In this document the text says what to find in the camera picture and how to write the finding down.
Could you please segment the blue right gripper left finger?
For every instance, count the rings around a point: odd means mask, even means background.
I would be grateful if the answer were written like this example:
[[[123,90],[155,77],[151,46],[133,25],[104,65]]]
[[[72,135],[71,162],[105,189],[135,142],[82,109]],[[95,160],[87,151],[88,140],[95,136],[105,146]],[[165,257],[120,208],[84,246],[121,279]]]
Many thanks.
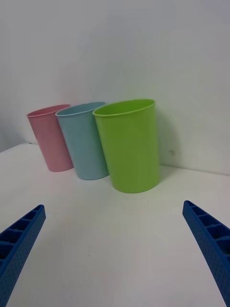
[[[0,306],[5,307],[45,222],[40,204],[0,234]]]

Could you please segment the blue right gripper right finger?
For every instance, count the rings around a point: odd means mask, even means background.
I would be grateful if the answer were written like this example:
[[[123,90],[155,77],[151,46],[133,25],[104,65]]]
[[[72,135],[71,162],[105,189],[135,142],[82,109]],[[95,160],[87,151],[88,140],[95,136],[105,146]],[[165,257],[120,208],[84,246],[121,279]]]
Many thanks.
[[[226,306],[230,306],[230,229],[190,201],[184,202],[183,217]]]

